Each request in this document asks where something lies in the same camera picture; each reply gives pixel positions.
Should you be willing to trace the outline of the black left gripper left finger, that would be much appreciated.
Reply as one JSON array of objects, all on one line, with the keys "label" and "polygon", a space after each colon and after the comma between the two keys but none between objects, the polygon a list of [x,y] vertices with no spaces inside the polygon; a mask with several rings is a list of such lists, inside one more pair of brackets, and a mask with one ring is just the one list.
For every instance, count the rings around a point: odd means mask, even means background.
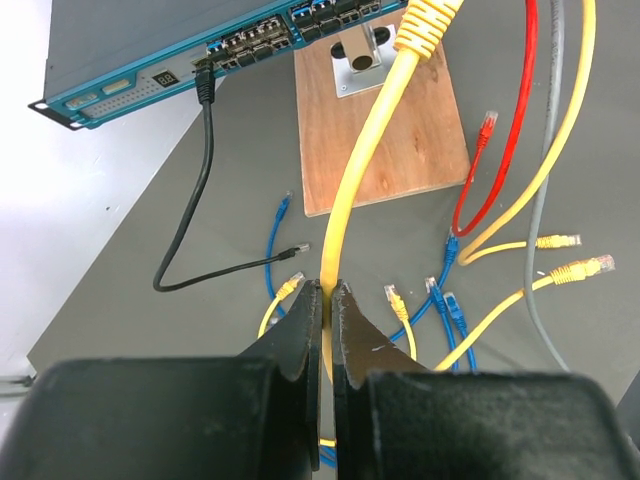
[{"label": "black left gripper left finger", "polygon": [[318,470],[322,291],[235,356],[82,359],[35,382],[5,479],[308,479]]}]

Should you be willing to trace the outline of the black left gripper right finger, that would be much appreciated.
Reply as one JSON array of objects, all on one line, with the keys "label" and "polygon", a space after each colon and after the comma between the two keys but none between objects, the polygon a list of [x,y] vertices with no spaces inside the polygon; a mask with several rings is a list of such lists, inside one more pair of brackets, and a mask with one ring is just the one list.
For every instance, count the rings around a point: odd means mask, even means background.
[{"label": "black left gripper right finger", "polygon": [[341,479],[635,479],[639,454],[594,381],[527,372],[438,373],[331,297]]}]

